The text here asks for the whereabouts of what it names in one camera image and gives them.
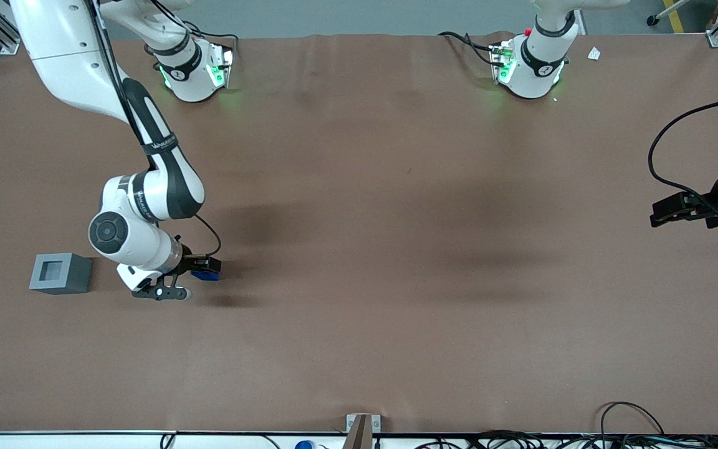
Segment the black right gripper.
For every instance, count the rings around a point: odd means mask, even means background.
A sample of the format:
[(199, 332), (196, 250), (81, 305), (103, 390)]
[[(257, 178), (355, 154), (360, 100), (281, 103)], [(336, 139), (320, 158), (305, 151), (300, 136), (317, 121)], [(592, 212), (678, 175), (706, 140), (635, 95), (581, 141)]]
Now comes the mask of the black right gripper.
[(179, 264), (174, 268), (174, 275), (181, 276), (187, 272), (219, 274), (221, 261), (210, 254), (193, 254), (190, 249), (184, 249)]

